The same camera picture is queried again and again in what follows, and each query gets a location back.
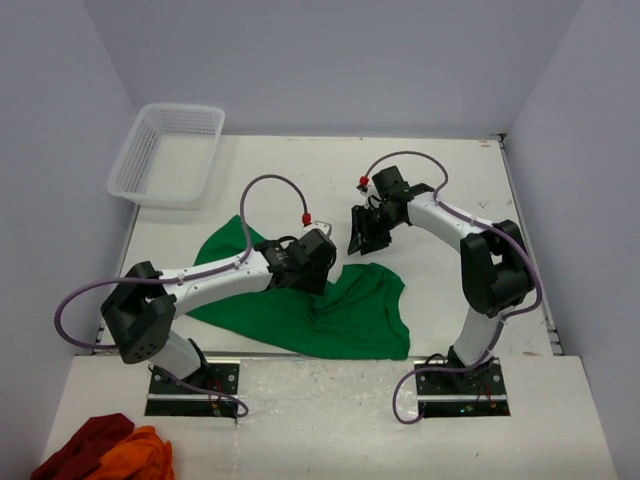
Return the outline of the green t shirt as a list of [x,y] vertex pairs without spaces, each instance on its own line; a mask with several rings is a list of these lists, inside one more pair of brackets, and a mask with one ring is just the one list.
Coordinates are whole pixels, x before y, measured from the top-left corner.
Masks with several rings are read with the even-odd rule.
[[323,295],[290,289],[246,293],[188,316],[302,355],[335,360],[405,360],[410,331],[399,301],[404,282],[376,264],[348,264]]

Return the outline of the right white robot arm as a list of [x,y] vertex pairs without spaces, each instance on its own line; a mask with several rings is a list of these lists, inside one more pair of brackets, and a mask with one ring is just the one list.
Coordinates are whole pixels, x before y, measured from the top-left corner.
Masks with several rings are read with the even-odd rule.
[[351,209],[348,254],[387,248],[391,231],[403,224],[433,234],[459,254],[467,315],[446,360],[427,365],[425,375],[446,376],[454,391],[471,391],[481,382],[506,318],[535,288],[519,227],[475,219],[445,204],[436,189],[409,184],[396,167],[361,177],[357,189],[366,201]]

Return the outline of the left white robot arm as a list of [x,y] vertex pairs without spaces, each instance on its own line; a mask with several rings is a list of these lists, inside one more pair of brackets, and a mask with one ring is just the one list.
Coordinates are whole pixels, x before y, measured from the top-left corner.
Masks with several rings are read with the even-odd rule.
[[301,238],[269,240],[219,261],[177,270],[141,262],[101,305],[101,315],[126,364],[151,362],[195,393],[208,379],[204,356],[172,324],[198,308],[246,293],[273,289],[320,295],[337,257],[330,237],[309,227]]

